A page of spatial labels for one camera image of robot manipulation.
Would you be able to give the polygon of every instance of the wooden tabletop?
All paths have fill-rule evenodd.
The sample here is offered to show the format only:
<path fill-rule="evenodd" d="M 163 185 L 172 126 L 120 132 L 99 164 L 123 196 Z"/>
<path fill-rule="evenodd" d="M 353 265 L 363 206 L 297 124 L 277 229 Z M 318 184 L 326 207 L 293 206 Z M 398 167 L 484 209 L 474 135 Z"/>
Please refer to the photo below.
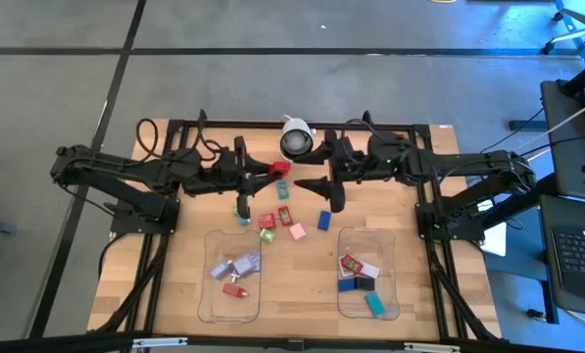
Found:
<path fill-rule="evenodd" d="M 158 120 L 160 131 L 167 120 Z M 190 131 L 190 140 L 195 133 Z M 457 153 L 458 146 L 451 126 L 432 126 L 432 142 L 436 153 Z M 233 137 L 243 135 L 248 153 L 263 162 L 281 160 L 278 151 L 278 129 L 206 128 L 206 138 L 232 146 Z M 354 147 L 366 150 L 369 133 L 347 133 Z M 143 128 L 143 140 L 152 144 L 153 134 Z M 158 152 L 163 146 L 158 144 Z M 208 155 L 199 147 L 203 155 Z M 135 144 L 133 158 L 144 152 Z M 249 198 L 253 221 L 247 227 L 238 224 L 231 214 L 236 193 L 210 194 L 196 198 L 180 193 L 179 223 L 171 236 L 164 269 L 154 333 L 206 334 L 253 337 L 312 337 L 359 339 L 438 338 L 436 315 L 424 243 L 418 239 L 414 216 L 416 191 L 397 182 L 369 181 L 361 185 L 347 183 L 345 210 L 333 214 L 329 231 L 317 229 L 318 214 L 328 210 L 319 196 L 294 185 L 299 178 L 323 177 L 327 166 L 293 165 L 286 178 L 288 200 L 279 200 L 275 185 L 269 185 L 255 198 Z M 463 177 L 448 177 L 442 184 L 443 195 L 453 195 L 465 188 Z M 273 243 L 262 244 L 261 294 L 259 316 L 246 324 L 210 324 L 199 319 L 202 300 L 205 237 L 213 230 L 259 232 L 257 216 L 288 206 L 296 223 L 308 233 L 307 240 L 295 242 L 280 223 Z M 343 227 L 386 228 L 394 235 L 394 274 L 400 315 L 392 321 L 351 319 L 338 310 L 336 287 L 338 232 Z M 88 327 L 98 328 L 118 308 L 133 286 L 142 246 L 141 234 L 130 234 L 118 241 L 106 256 L 102 277 Z M 454 241 L 453 253 L 461 293 L 473 312 L 495 334 L 500 334 L 492 294 L 481 252 L 468 242 Z M 206 269 L 205 280 L 210 280 Z M 451 300 L 445 294 L 445 307 L 450 333 L 456 335 Z M 137 318 L 143 327 L 143 313 L 148 292 L 144 293 Z"/>

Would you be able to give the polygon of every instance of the gray floor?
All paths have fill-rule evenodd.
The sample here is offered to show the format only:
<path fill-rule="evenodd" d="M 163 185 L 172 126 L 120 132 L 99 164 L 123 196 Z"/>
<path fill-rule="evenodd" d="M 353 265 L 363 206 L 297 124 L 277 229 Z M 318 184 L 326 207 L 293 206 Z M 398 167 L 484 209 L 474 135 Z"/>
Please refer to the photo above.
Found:
<path fill-rule="evenodd" d="M 120 47 L 135 4 L 0 1 L 0 46 Z M 149 1 L 135 46 L 538 48 L 566 30 L 550 21 L 555 11 L 551 3 L 158 0 Z M 54 151 L 89 143 L 116 62 L 0 56 L 0 219 L 19 228 L 15 236 L 0 234 L 0 339 L 24 334 L 70 203 L 48 176 Z M 203 108 L 212 119 L 289 114 L 327 122 L 369 109 L 378 122 L 455 125 L 461 150 L 474 152 L 507 133 L 507 120 L 539 109 L 540 81 L 583 67 L 562 57 L 131 57 L 103 150 L 127 155 L 141 118 L 193 118 Z M 522 133 L 501 147 L 532 136 Z M 109 222 L 85 207 L 47 334 L 84 331 Z M 515 308 L 537 294 L 500 276 L 491 280 L 506 338 L 585 348 L 527 323 Z"/>

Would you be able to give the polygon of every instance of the green block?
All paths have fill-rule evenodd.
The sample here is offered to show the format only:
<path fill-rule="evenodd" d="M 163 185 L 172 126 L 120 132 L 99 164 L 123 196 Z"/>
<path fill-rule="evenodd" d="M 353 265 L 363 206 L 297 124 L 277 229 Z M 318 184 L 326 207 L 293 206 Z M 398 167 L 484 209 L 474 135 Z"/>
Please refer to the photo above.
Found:
<path fill-rule="evenodd" d="M 272 243 L 272 240 L 274 239 L 274 231 L 270 229 L 262 229 L 260 238 L 267 243 Z"/>

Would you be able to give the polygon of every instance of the transparent container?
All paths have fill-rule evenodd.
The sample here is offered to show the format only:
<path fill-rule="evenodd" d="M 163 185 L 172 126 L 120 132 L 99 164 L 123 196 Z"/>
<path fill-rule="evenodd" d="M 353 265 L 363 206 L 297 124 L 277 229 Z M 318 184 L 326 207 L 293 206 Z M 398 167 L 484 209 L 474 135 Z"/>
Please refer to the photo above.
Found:
<path fill-rule="evenodd" d="M 231 271 L 216 279 L 212 270 L 228 260 L 236 260 L 248 253 L 260 254 L 260 270 L 231 282 Z M 262 242 L 254 230 L 226 233 L 222 230 L 210 231 L 205 236 L 205 267 L 201 302 L 198 317 L 204 323 L 250 323 L 260 314 L 260 291 Z M 248 296 L 238 298 L 222 292 L 225 283 L 237 285 L 246 290 Z"/>
<path fill-rule="evenodd" d="M 366 304 L 365 295 L 369 291 L 350 290 L 338 291 L 338 310 L 347 318 L 395 320 L 401 313 L 397 301 L 397 286 L 394 271 L 394 234 L 388 229 L 367 227 L 345 227 L 338 235 L 338 257 L 340 261 L 345 255 L 351 255 L 379 268 L 379 277 L 374 281 L 374 291 L 379 295 L 385 312 L 375 317 Z M 337 278 L 343 279 L 339 264 Z"/>

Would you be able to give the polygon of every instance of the pink block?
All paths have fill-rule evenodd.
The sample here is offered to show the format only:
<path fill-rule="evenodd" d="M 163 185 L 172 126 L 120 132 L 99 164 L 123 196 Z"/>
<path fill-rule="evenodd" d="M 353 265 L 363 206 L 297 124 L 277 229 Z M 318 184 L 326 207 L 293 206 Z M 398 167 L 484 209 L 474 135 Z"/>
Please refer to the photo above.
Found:
<path fill-rule="evenodd" d="M 296 224 L 296 225 L 290 227 L 289 229 L 290 229 L 290 235 L 292 235 L 292 237 L 294 238 L 294 241 L 304 240 L 305 236 L 307 235 L 305 233 L 305 230 L 303 229 L 303 226 L 301 226 L 301 224 Z"/>

